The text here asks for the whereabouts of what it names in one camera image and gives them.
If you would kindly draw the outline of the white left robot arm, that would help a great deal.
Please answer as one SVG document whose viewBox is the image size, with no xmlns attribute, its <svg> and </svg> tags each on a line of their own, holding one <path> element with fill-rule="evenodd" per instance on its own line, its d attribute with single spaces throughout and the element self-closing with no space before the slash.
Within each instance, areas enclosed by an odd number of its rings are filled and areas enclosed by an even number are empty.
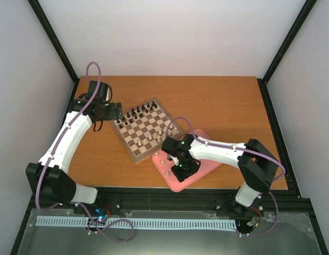
<svg viewBox="0 0 329 255">
<path fill-rule="evenodd" d="M 54 142 L 37 163 L 29 163 L 26 168 L 37 206 L 40 199 L 48 199 L 63 205 L 86 203 L 93 214 L 104 210 L 105 201 L 97 195 L 97 189 L 76 183 L 68 171 L 81 139 L 90 128 L 97 132 L 101 130 L 97 123 L 122 119 L 121 103 L 111 99 L 110 85 L 90 81 L 88 91 L 70 102 Z"/>
</svg>

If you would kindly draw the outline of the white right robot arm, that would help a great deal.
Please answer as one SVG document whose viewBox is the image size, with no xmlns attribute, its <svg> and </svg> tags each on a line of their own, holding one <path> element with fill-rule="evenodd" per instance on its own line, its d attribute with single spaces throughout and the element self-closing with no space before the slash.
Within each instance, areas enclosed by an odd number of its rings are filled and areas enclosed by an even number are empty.
<svg viewBox="0 0 329 255">
<path fill-rule="evenodd" d="M 161 150 L 174 162 L 171 171 L 182 183 L 196 175 L 203 160 L 211 160 L 240 170 L 244 183 L 229 203 L 229 211 L 243 215 L 255 199 L 270 191 L 278 169 L 277 159 L 258 140 L 224 143 L 186 134 L 183 139 L 165 138 Z"/>
</svg>

